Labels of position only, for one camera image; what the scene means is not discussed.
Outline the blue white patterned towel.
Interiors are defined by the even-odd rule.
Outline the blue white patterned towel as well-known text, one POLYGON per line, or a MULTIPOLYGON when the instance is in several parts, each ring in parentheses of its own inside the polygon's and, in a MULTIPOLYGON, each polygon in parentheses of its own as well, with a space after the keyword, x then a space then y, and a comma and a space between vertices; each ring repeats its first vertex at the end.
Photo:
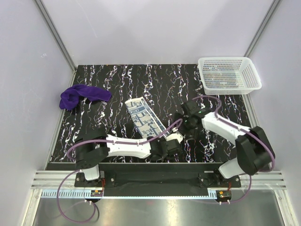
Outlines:
POLYGON ((166 129, 143 97, 127 100, 125 105, 142 138, 155 137, 166 129))

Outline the purple towel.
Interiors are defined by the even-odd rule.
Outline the purple towel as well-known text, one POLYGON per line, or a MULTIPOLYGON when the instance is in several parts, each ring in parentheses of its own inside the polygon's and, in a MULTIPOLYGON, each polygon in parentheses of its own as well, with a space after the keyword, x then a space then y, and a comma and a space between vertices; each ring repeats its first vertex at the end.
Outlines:
POLYGON ((104 101, 108 102, 112 94, 108 90, 104 90, 95 86, 87 86, 84 84, 73 85, 66 89, 61 95, 59 108, 62 110, 71 111, 79 104, 81 97, 87 98, 90 102, 104 101))

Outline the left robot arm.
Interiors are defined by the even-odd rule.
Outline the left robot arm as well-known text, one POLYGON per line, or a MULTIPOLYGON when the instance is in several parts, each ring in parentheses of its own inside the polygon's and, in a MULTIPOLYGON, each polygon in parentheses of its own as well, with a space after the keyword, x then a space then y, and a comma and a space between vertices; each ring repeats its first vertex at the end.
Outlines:
POLYGON ((167 137, 155 136, 142 139, 129 139, 91 132, 77 140, 75 150, 76 169, 84 174, 91 186, 100 184, 102 178, 98 164, 105 158, 129 156, 152 161, 163 160, 182 151, 183 136, 176 132, 167 137))

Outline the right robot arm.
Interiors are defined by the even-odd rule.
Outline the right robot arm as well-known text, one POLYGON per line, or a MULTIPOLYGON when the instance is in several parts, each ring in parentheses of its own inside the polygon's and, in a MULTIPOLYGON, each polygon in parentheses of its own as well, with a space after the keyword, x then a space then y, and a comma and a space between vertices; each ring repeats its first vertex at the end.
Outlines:
POLYGON ((214 174, 216 185, 225 186, 236 175, 252 176, 270 163, 274 166, 275 153, 261 127, 238 125, 208 108, 200 109, 195 101, 188 101, 181 107, 183 113, 176 112, 174 120, 182 119, 178 132, 186 140, 196 140, 205 129, 223 137, 236 148, 236 158, 223 163, 214 174))

